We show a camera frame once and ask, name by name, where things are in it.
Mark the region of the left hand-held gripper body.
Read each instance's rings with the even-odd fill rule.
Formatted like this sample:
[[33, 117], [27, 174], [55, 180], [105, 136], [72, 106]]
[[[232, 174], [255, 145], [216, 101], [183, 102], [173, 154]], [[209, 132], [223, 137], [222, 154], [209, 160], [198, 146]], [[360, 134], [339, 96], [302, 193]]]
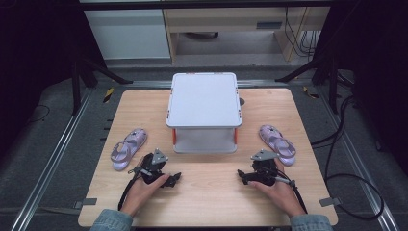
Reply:
[[130, 173], [134, 173], [131, 182], [134, 183], [137, 179], [142, 178], [146, 184], [151, 184], [163, 175], [162, 168], [166, 164], [168, 157], [159, 149], [156, 148], [152, 153], [145, 155], [141, 163]]

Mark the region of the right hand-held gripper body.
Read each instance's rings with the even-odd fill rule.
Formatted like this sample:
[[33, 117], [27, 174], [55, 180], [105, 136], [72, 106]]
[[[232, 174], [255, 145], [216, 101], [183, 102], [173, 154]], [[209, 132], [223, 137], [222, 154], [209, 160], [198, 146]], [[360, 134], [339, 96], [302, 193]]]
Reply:
[[267, 186], [272, 186], [277, 177], [277, 166], [274, 161], [278, 155], [273, 151], [266, 151], [261, 149], [256, 154], [252, 155], [250, 159], [253, 161], [252, 167], [254, 169], [254, 181], [263, 183]]

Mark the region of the purple child's sandal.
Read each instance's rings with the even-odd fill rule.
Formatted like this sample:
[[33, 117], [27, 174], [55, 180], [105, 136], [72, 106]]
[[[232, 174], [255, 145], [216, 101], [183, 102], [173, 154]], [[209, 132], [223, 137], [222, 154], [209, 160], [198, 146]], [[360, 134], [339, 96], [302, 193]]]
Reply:
[[146, 140], [146, 131], [142, 128], [136, 128], [124, 140], [118, 142], [111, 153], [113, 169], [122, 171], [127, 168], [133, 156], [144, 145]]
[[278, 154], [278, 159], [284, 166], [295, 163], [296, 149], [294, 145], [283, 137], [282, 133], [272, 125], [262, 125], [259, 135], [263, 142]]

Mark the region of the white shoe box orange clips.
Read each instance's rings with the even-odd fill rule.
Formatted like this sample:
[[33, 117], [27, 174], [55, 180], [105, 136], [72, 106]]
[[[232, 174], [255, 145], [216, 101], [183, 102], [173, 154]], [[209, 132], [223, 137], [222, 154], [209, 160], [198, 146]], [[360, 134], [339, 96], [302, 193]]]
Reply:
[[237, 77], [225, 73], [173, 75], [166, 113], [177, 153], [233, 153], [242, 110]]

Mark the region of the person's left hand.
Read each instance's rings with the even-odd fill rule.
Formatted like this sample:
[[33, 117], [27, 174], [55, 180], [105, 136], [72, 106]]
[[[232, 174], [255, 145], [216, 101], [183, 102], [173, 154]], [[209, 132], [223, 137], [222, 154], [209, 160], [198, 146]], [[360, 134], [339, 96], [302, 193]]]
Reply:
[[137, 179], [127, 193], [120, 212], [134, 217], [138, 210], [168, 178], [169, 175], [164, 174], [150, 184], [146, 184], [142, 179]]

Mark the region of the person's right hand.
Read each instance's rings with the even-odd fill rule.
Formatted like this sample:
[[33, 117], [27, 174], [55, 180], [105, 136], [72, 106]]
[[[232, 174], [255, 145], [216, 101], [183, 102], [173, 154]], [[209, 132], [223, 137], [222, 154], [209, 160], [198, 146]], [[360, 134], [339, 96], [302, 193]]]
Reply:
[[276, 182], [273, 186], [267, 186], [257, 181], [249, 181], [248, 185], [264, 193], [289, 218], [306, 214], [288, 184]]

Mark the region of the black metal stand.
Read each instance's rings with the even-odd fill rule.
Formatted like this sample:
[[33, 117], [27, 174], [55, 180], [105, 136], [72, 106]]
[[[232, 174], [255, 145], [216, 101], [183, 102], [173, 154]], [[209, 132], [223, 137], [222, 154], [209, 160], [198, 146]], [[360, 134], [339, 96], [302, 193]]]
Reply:
[[279, 83], [288, 83], [295, 77], [310, 69], [315, 69], [315, 74], [312, 78], [312, 83], [315, 86], [321, 85], [326, 79], [329, 80], [328, 102], [334, 114], [338, 113], [337, 109], [337, 83], [338, 83], [338, 59], [334, 55], [320, 54], [313, 58], [307, 64], [301, 66], [290, 74], [276, 79]]
[[93, 88], [97, 85], [96, 77], [93, 75], [93, 71], [96, 70], [108, 78], [114, 80], [120, 85], [132, 84], [132, 81], [119, 77], [111, 72], [107, 67], [103, 67], [89, 59], [80, 59], [73, 63], [71, 68], [72, 72], [72, 93], [73, 93], [73, 110], [72, 114], [75, 116], [78, 114], [81, 108], [81, 91], [80, 80], [83, 80], [88, 88]]

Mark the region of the white cabinet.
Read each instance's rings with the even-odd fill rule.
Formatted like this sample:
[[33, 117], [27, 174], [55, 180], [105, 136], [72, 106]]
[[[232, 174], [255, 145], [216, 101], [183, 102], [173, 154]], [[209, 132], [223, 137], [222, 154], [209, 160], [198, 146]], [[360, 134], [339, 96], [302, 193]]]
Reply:
[[161, 10], [85, 11], [105, 60], [168, 59]]

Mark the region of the wooden desk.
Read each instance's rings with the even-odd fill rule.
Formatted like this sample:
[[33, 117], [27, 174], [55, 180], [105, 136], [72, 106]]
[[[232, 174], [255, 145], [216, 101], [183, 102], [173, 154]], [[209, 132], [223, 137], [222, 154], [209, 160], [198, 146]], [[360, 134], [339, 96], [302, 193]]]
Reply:
[[163, 10], [171, 57], [174, 35], [233, 31], [273, 31], [284, 59], [291, 61], [305, 31], [323, 28], [329, 7]]

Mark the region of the grey table bracket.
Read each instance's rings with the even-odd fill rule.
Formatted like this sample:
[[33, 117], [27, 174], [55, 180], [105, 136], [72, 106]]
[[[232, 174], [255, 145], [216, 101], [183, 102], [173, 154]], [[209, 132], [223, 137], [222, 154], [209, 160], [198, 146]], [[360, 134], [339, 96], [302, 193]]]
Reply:
[[319, 200], [319, 204], [321, 207], [327, 206], [338, 206], [342, 204], [342, 201], [337, 197], [327, 197]]
[[83, 200], [76, 201], [73, 205], [74, 209], [82, 209], [84, 205], [96, 205], [97, 198], [84, 198]]

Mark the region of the metal floor rail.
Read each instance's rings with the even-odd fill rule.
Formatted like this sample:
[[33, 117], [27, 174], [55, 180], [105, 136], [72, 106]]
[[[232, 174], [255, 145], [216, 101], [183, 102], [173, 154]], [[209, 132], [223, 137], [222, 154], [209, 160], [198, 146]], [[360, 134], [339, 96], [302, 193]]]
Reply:
[[329, 106], [328, 90], [318, 87], [317, 92], [336, 128], [335, 138], [326, 145], [329, 153], [323, 173], [329, 192], [341, 198], [342, 204], [336, 206], [336, 211], [359, 221], [366, 229], [376, 225], [379, 231], [400, 231], [385, 194], [365, 162], [364, 155], [376, 149], [369, 141], [362, 109], [352, 95], [344, 91], [337, 97], [338, 113], [334, 114]]
[[38, 181], [32, 189], [28, 199], [24, 203], [24, 206], [19, 210], [11, 231], [25, 231], [28, 227], [32, 217], [34, 216], [39, 203], [41, 202], [43, 195], [45, 194], [48, 185], [54, 176], [54, 173], [65, 153], [67, 146], [79, 124], [83, 113], [89, 104], [89, 99], [92, 96], [93, 89], [85, 89], [82, 96], [79, 97], [79, 108], [72, 115], [64, 127], [64, 131], [61, 134], [51, 156], [48, 159], [46, 166], [44, 167]]

